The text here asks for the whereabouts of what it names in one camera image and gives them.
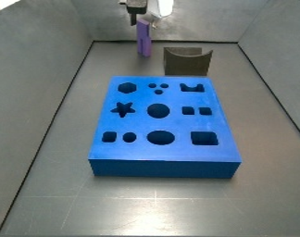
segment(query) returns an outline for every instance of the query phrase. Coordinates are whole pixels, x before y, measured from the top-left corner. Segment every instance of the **blue foam block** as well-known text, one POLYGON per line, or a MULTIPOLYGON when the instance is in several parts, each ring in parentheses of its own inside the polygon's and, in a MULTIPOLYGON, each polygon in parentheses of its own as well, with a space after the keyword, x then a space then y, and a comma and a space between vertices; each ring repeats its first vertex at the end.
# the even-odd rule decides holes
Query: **blue foam block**
POLYGON ((232 178, 241 155, 209 78, 112 78, 94 175, 232 178))

